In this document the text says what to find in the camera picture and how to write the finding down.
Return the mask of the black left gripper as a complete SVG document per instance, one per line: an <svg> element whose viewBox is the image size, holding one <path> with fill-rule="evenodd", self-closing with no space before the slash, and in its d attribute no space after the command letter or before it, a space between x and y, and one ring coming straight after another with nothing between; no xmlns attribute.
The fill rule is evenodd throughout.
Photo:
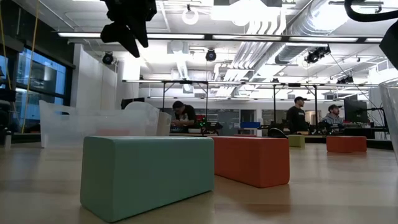
<svg viewBox="0 0 398 224"><path fill-rule="evenodd" d="M155 0L104 0L108 12L107 17L113 22L131 24L132 32L117 23L105 25L100 33L104 43L118 42L135 58L140 57L136 44L147 48L149 46L146 22L152 20L157 14Z"/></svg>

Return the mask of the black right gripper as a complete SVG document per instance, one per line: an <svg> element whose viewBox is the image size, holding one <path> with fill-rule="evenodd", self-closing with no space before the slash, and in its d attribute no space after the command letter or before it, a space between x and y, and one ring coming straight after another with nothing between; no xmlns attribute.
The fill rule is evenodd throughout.
<svg viewBox="0 0 398 224"><path fill-rule="evenodd" d="M390 27L379 44L384 55L398 70L398 27Z"/></svg>

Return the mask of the green rectangular block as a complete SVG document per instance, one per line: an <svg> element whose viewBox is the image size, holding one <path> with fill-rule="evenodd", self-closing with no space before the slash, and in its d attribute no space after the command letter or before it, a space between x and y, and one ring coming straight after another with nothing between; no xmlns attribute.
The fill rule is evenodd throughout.
<svg viewBox="0 0 398 224"><path fill-rule="evenodd" d="M290 134L288 135L289 146L290 147L305 147L305 136L304 135L296 135Z"/></svg>

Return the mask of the teal rectangular block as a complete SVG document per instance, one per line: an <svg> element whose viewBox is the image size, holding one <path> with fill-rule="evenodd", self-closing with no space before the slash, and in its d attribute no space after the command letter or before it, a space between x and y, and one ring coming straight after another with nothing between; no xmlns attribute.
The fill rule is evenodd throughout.
<svg viewBox="0 0 398 224"><path fill-rule="evenodd" d="M80 203L108 223L212 191L211 138L88 136Z"/></svg>

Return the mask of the long ceiling light bar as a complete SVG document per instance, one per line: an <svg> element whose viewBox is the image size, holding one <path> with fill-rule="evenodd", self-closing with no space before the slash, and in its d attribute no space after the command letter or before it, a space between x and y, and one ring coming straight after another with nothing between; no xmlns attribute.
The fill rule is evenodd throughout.
<svg viewBox="0 0 398 224"><path fill-rule="evenodd" d="M336 44L379 44L383 37L324 35L250 35L250 34L175 34L148 33L148 40L203 40L232 42L297 42Z"/></svg>

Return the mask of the round pendant lamp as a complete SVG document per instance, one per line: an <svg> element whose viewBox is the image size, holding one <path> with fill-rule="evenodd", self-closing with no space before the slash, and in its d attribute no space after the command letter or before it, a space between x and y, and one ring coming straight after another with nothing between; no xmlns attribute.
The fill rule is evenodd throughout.
<svg viewBox="0 0 398 224"><path fill-rule="evenodd" d="M199 20L199 13L196 9L192 8L191 5L187 4L186 8L182 12L182 21L187 25L195 25Z"/></svg>

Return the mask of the translucent plastic bin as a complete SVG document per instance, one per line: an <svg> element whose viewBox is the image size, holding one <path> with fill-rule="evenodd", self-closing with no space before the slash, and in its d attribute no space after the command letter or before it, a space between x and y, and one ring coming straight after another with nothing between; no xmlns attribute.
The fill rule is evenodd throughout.
<svg viewBox="0 0 398 224"><path fill-rule="evenodd" d="M398 162L398 78L379 84L390 139Z"/></svg>
<svg viewBox="0 0 398 224"><path fill-rule="evenodd" d="M123 110L89 110L39 101L42 147L81 146L97 129L128 129L129 136L155 136L160 110L132 102Z"/></svg>

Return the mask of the large black monitor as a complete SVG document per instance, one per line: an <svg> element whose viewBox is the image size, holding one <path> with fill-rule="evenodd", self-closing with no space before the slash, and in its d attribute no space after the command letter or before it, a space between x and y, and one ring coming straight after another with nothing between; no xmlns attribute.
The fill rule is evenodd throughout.
<svg viewBox="0 0 398 224"><path fill-rule="evenodd" d="M349 123L368 122L368 107L365 101L345 98L343 108L345 112L345 121Z"/></svg>

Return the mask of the black ceiling spotlight cluster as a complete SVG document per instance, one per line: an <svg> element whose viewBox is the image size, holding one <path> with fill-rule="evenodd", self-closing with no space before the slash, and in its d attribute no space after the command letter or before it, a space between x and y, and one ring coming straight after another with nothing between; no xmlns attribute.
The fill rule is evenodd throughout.
<svg viewBox="0 0 398 224"><path fill-rule="evenodd" d="M316 63L330 53L331 50L329 46L317 47L313 51L309 51L308 55L304 58L304 60L309 64Z"/></svg>

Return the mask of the person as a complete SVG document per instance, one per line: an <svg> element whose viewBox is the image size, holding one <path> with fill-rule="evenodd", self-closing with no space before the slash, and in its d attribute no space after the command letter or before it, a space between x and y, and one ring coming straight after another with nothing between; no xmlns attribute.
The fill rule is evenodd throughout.
<svg viewBox="0 0 398 224"><path fill-rule="evenodd" d="M302 109L307 99L298 96L294 99L294 105L287 110L286 121L289 125L290 134L308 131L308 124L305 120L305 112Z"/></svg>
<svg viewBox="0 0 398 224"><path fill-rule="evenodd" d="M327 123L331 128L343 129L343 119L340 117L341 106L330 105L328 107L328 114L322 118L322 123Z"/></svg>
<svg viewBox="0 0 398 224"><path fill-rule="evenodd" d="M191 105L186 105L181 101L175 101L172 105L174 111L175 119L171 122L172 127L176 127L188 131L196 125L197 116L195 109Z"/></svg>

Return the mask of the white plastic bin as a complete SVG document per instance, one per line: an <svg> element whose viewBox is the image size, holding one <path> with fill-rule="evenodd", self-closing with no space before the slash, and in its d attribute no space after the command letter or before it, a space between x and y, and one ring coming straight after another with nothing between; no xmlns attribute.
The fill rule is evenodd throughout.
<svg viewBox="0 0 398 224"><path fill-rule="evenodd" d="M157 122L157 136L169 136L170 125L172 121L172 116L168 113L160 112Z"/></svg>

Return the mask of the large glass window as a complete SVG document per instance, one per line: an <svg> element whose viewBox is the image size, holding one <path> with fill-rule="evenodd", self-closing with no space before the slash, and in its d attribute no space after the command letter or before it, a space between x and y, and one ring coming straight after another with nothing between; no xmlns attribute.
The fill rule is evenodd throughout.
<svg viewBox="0 0 398 224"><path fill-rule="evenodd" d="M17 126L39 124L39 101L70 104L69 69L56 61L25 48L22 52L0 51L0 91L15 91L11 103L11 123Z"/></svg>

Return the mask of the white ceiling pipe bundle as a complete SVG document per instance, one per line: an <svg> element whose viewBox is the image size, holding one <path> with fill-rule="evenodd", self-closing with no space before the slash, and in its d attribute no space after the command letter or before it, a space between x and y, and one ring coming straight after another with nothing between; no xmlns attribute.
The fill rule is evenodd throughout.
<svg viewBox="0 0 398 224"><path fill-rule="evenodd" d="M272 12L261 20L249 21L245 34L279 35L286 28L286 16L283 10ZM255 65L261 60L273 42L241 42L239 49L221 82L243 82L247 73L254 71Z"/></svg>

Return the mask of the background robot with green light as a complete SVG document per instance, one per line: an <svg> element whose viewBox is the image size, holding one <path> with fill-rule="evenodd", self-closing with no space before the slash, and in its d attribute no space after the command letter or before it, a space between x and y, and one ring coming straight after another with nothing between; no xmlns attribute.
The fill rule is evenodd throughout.
<svg viewBox="0 0 398 224"><path fill-rule="evenodd" d="M208 121L206 117L198 120L201 134L215 134L219 135L219 131L223 129L223 126L219 122Z"/></svg>

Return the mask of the black rounded object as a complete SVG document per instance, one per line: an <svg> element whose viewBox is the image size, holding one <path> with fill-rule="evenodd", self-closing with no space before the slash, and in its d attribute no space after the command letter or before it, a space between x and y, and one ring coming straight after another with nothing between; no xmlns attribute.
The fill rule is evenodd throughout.
<svg viewBox="0 0 398 224"><path fill-rule="evenodd" d="M268 130L268 136L270 138L284 138L287 139L287 135L284 134L284 132L278 128L270 128Z"/></svg>

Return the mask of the silver ventilation duct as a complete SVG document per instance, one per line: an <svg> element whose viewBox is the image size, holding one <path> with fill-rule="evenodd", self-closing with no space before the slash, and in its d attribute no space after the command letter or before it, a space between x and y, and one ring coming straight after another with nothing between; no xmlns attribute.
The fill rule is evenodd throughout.
<svg viewBox="0 0 398 224"><path fill-rule="evenodd" d="M337 0L313 0L286 30L287 35L330 35L342 26L348 16L343 6L329 4ZM277 64L288 64L307 46L285 45L277 56Z"/></svg>

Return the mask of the black overhead frame stand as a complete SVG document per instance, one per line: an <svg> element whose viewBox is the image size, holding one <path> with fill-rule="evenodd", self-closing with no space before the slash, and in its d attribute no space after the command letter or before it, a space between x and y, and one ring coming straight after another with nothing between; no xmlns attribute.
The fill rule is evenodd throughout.
<svg viewBox="0 0 398 224"><path fill-rule="evenodd" d="M277 115L276 115L276 89L279 86L280 89L283 89L284 87L290 87L293 89L299 89L299 88L305 88L307 89L314 97L315 99L313 100L313 104L315 107L315 127L316 129L318 128L318 87L323 86L323 84L319 83L275 83L271 82L271 86L273 89L273 112L274 112L274 122L276 123L277 121Z"/></svg>
<svg viewBox="0 0 398 224"><path fill-rule="evenodd" d="M199 87L202 88L203 85L206 86L206 89L203 88L203 91L206 94L205 100L205 116L208 116L208 92L209 92L209 82L208 81L201 81L201 80L161 80L161 84L163 84L163 90L162 90L162 112L164 112L165 109L165 93L167 92L166 90L166 84L171 83L171 84L181 84L181 85L193 85L197 84Z"/></svg>

